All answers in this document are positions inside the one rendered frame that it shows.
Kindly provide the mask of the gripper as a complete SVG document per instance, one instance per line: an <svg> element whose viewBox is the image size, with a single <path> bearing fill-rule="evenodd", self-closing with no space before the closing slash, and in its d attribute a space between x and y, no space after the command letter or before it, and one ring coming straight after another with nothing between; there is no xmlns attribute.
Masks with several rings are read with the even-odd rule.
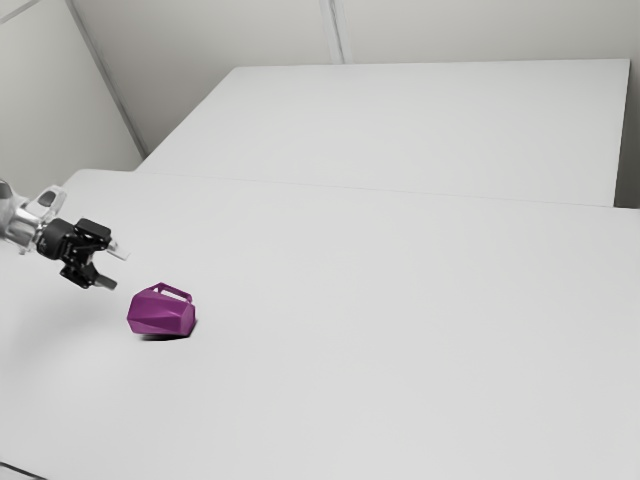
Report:
<svg viewBox="0 0 640 480"><path fill-rule="evenodd" d="M73 250L77 236L79 250ZM55 218L49 222L36 242L36 250L50 260L64 263L60 275L82 289L101 287L114 290L117 282L98 272L93 264L93 253L106 251L119 260L126 261L130 252L113 237L108 227L87 218L75 225Z"/></svg>

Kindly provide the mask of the purple faceted mug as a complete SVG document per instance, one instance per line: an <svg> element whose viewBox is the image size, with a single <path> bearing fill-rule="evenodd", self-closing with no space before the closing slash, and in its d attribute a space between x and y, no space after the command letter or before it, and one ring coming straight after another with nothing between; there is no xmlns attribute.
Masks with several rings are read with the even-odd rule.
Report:
<svg viewBox="0 0 640 480"><path fill-rule="evenodd" d="M147 287L132 297L127 323L135 334L188 337L196 324L193 298L165 283Z"/></svg>

